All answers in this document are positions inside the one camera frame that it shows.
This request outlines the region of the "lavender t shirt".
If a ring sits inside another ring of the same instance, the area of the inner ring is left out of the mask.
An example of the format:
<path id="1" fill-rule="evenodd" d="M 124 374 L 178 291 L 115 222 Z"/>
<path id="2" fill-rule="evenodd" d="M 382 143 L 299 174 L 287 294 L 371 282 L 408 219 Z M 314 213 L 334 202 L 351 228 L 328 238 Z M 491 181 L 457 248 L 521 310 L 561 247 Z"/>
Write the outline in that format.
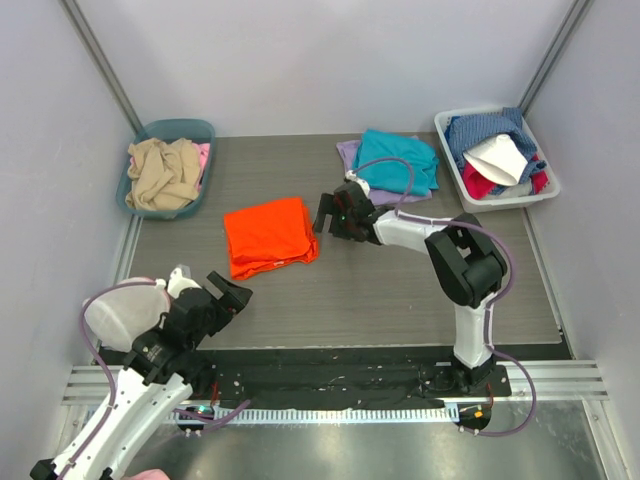
<path id="1" fill-rule="evenodd" d="M 360 147 L 360 144 L 361 144 L 360 140 L 348 140 L 348 141 L 338 142 L 336 144 L 336 149 L 343 162 L 345 172 L 348 172 L 353 167 L 355 157 Z M 373 187 L 370 188 L 370 192 L 369 192 L 369 198 L 372 201 L 372 203 L 376 206 L 396 205 L 400 200 L 401 196 L 402 196 L 401 193 L 374 189 Z M 432 193 L 430 190 L 428 190 L 425 196 L 408 195 L 404 199 L 404 202 L 416 203 L 423 200 L 429 200 L 431 198 L 432 198 Z"/>

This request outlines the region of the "orange t shirt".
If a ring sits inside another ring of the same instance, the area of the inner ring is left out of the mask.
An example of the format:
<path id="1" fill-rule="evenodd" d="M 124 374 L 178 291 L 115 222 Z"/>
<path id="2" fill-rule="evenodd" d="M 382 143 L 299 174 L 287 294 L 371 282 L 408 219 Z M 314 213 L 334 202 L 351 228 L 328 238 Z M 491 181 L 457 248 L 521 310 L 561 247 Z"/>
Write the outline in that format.
<path id="1" fill-rule="evenodd" d="M 299 197 L 289 197 L 224 215 L 231 277 L 247 280 L 319 256 L 310 212 Z"/>

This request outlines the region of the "teal t shirt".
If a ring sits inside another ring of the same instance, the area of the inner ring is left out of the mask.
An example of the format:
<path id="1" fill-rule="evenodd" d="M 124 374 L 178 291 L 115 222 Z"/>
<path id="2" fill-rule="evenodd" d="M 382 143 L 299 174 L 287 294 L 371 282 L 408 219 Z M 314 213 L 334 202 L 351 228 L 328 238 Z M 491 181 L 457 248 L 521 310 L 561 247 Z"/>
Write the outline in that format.
<path id="1" fill-rule="evenodd" d="M 379 130 L 361 136 L 352 170 L 374 189 L 425 196 L 438 190 L 439 158 L 423 141 Z"/>

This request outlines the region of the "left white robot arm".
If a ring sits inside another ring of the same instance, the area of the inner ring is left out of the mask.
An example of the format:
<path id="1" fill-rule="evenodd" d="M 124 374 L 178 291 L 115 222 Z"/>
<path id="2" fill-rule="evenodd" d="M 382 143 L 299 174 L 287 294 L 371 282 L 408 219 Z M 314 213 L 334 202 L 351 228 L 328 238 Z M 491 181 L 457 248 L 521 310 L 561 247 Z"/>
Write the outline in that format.
<path id="1" fill-rule="evenodd" d="M 133 342 L 122 370 L 108 374 L 109 393 L 75 440 L 54 459 L 38 461 L 33 479 L 119 479 L 151 434 L 178 405 L 214 387 L 212 363 L 197 347 L 242 311 L 253 292 L 217 273 L 214 297 L 183 289 L 156 325 Z"/>

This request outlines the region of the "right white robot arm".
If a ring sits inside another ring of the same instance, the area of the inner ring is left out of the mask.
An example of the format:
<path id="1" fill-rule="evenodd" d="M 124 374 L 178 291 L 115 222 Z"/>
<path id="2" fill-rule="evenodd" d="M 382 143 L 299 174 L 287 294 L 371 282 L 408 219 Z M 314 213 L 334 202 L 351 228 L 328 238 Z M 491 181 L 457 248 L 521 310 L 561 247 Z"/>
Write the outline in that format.
<path id="1" fill-rule="evenodd" d="M 360 181 L 347 180 L 320 197 L 313 230 L 337 238 L 406 248 L 429 257 L 439 285 L 454 304 L 455 342 L 451 364 L 422 388 L 431 393 L 479 395 L 489 391 L 496 368 L 492 342 L 493 303 L 508 264 L 471 214 L 453 219 L 411 215 L 376 206 Z"/>

